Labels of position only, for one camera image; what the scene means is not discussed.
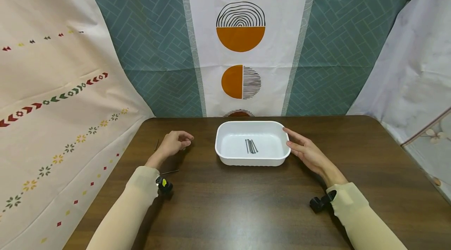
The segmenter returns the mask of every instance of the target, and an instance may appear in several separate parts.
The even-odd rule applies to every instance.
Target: forearm
[[[155,180],[157,169],[138,167],[124,192],[108,211],[92,237],[87,250],[125,250],[130,249],[143,218],[158,196]]]
[[[407,250],[371,209],[356,185],[352,182],[335,184],[327,192],[332,190],[337,191],[332,201],[334,213],[345,227],[355,250]]]

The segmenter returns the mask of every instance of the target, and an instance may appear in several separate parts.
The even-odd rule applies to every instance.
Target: herringbone pattern
[[[287,115],[345,114],[406,0],[314,0]]]
[[[202,116],[182,0],[96,0],[125,74],[157,117]]]

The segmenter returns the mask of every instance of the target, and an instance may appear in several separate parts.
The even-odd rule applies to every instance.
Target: wooden table
[[[216,156],[218,126],[227,120],[151,119],[143,123],[90,206],[66,250],[85,249],[157,140],[173,130],[195,136],[190,149],[165,163],[174,184],[143,221],[133,249],[276,250],[350,249],[329,211],[314,214],[308,203],[323,189],[299,159],[279,167],[229,167]],[[271,117],[313,140],[364,193],[372,208],[409,250],[451,245],[451,208],[418,166],[374,119],[364,116]]]

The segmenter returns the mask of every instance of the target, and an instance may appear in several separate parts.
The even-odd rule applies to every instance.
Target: cream fabric backdrop
[[[412,0],[399,13],[348,114],[383,126],[451,198],[451,0]]]
[[[0,9],[0,248],[61,249],[153,114],[94,0]]]

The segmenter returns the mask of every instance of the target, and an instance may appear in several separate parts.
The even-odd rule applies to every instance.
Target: orange semicircle
[[[243,66],[235,65],[227,69],[221,79],[222,89],[235,98],[243,98]]]
[[[216,33],[226,48],[246,52],[261,42],[265,27],[217,27]]]

